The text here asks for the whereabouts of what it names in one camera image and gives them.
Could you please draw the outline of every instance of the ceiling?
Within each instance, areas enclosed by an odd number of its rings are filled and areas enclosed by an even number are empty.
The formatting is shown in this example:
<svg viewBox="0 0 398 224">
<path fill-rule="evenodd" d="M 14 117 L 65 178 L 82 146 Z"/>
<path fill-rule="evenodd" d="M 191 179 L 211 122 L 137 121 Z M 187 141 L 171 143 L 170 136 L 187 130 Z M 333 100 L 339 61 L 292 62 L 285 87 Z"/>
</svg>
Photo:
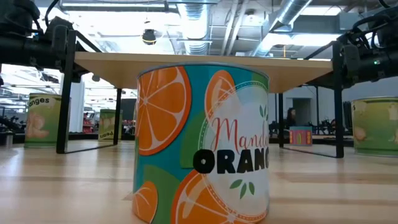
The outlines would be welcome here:
<svg viewBox="0 0 398 224">
<path fill-rule="evenodd" d="M 185 37 L 184 32 L 195 32 L 198 27 L 186 27 L 180 14 L 173 12 L 150 12 L 147 3 L 152 0 L 64 0 L 63 2 L 86 3 L 86 7 L 79 11 L 63 11 L 54 8 L 49 19 L 58 16 L 73 22 L 74 27 L 89 38 L 104 52 L 124 52 L 137 54 L 186 54 L 185 44 L 192 41 Z M 45 27 L 44 15 L 52 0 L 35 0 L 38 5 L 41 18 L 40 25 Z M 90 4 L 118 4 L 122 7 L 127 3 L 146 3 L 140 11 L 92 11 Z M 279 9 L 281 0 L 250 0 L 245 13 L 239 23 L 239 13 L 243 0 L 238 1 L 238 10 L 235 16 L 231 15 L 234 0 L 220 0 L 217 4 L 210 4 L 208 16 L 208 35 L 202 42 L 210 43 L 210 55 L 220 55 L 223 48 L 225 33 L 228 30 L 228 22 L 233 21 L 232 30 L 237 29 L 237 35 L 231 48 L 231 55 L 248 56 L 264 37 L 262 26 L 267 15 Z M 386 1 L 393 5 L 397 1 Z M 379 8 L 377 0 L 313 0 L 301 15 L 335 16 L 341 12 L 364 13 Z M 142 41 L 142 33 L 145 29 L 154 29 L 157 36 L 155 45 L 146 45 Z M 314 27 L 312 34 L 269 34 L 267 38 L 273 47 L 268 56 L 304 58 L 322 45 L 336 39 L 339 34 L 317 34 L 318 27 Z M 331 58 L 331 50 L 326 50 L 317 58 Z M 83 76 L 86 86 L 85 106 L 93 108 L 114 108 L 116 90 L 106 81 L 94 82 L 93 74 Z M 3 98 L 26 98 L 29 93 L 58 93 L 62 80 L 62 74 L 55 70 L 37 71 L 35 68 L 3 65 L 1 76 L 6 87 L 2 87 Z M 135 98 L 136 90 L 125 90 L 123 97 Z"/>
</svg>

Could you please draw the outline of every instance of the wooden table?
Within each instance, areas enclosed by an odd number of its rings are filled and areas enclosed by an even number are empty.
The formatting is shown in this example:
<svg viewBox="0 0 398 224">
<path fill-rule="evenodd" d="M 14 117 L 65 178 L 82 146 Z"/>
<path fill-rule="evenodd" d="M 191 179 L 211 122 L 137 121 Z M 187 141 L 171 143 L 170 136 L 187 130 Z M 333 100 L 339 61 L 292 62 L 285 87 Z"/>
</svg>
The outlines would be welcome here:
<svg viewBox="0 0 398 224">
<path fill-rule="evenodd" d="M 283 93 L 332 71 L 331 62 L 281 58 L 221 57 L 76 52 L 75 62 L 116 88 L 137 88 L 144 70 L 180 62 L 221 62 L 264 72 L 271 79 L 271 93 Z"/>
</svg>

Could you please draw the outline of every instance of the light wood surface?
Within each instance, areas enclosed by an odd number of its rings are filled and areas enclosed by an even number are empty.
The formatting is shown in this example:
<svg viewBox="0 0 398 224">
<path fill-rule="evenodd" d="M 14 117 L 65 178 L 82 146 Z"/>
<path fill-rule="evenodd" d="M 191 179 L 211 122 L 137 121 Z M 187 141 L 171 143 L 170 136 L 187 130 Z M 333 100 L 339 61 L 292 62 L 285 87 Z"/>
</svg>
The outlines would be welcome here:
<svg viewBox="0 0 398 224">
<path fill-rule="evenodd" d="M 283 93 L 332 71 L 331 62 L 255 57 L 151 55 L 76 52 L 75 62 L 117 88 L 137 88 L 140 72 L 180 62 L 223 62 L 250 67 L 267 74 L 271 92 Z"/>
<path fill-rule="evenodd" d="M 141 224 L 131 215 L 133 167 L 132 141 L 67 155 L 0 148 L 0 223 Z M 346 148 L 337 160 L 272 145 L 270 173 L 271 210 L 262 224 L 397 223 L 396 158 Z"/>
</svg>

